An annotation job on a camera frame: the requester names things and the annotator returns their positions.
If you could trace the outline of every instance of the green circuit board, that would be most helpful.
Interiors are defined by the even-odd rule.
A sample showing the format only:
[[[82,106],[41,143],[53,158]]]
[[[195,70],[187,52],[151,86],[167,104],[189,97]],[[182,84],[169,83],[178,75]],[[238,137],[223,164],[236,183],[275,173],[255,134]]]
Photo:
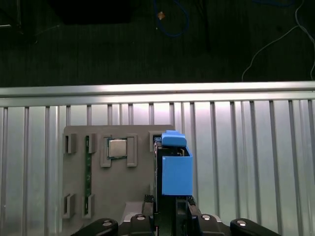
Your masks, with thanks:
[[[90,138],[85,137],[85,184],[84,184],[84,213],[89,213],[89,196],[92,193],[92,154],[89,153]]]

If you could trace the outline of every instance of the corrugated metal panel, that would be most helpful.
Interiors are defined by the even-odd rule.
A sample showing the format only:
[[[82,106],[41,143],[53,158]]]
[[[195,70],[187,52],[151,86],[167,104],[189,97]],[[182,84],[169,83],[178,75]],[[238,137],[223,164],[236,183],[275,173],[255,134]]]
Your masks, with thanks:
[[[203,212],[313,236],[313,90],[309,82],[1,88],[0,234],[60,235],[66,125],[173,124],[196,157]]]

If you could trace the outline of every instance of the silver screw head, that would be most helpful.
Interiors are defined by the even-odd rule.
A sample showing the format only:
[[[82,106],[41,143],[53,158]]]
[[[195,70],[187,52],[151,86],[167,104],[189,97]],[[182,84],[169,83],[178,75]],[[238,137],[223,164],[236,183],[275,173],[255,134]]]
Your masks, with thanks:
[[[111,226],[112,222],[110,222],[109,220],[105,220],[103,226]]]
[[[238,220],[237,222],[236,222],[238,225],[240,225],[240,226],[246,226],[246,222],[245,221],[243,221],[243,220]]]
[[[144,215],[138,215],[137,220],[144,220],[146,217]]]
[[[204,220],[210,220],[211,217],[210,217],[209,215],[203,215],[203,216],[202,216],[202,219],[204,219]]]

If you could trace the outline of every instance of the aluminum rail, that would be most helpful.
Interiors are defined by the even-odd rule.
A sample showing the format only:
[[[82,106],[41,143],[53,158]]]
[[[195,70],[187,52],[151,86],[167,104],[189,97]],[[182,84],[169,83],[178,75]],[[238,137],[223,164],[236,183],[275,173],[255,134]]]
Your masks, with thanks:
[[[0,97],[161,94],[200,92],[271,92],[315,90],[315,82],[95,85],[0,88]]]

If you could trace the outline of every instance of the gray mounting plate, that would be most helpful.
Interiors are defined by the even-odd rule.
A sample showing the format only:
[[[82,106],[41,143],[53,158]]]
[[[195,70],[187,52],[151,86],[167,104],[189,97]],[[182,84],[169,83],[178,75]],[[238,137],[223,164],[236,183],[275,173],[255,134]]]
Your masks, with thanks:
[[[63,236],[100,218],[120,222],[126,202],[141,202],[152,194],[153,136],[172,125],[67,126],[63,134]],[[85,137],[92,155],[92,195],[84,214]],[[127,140],[127,158],[108,159],[108,139]]]

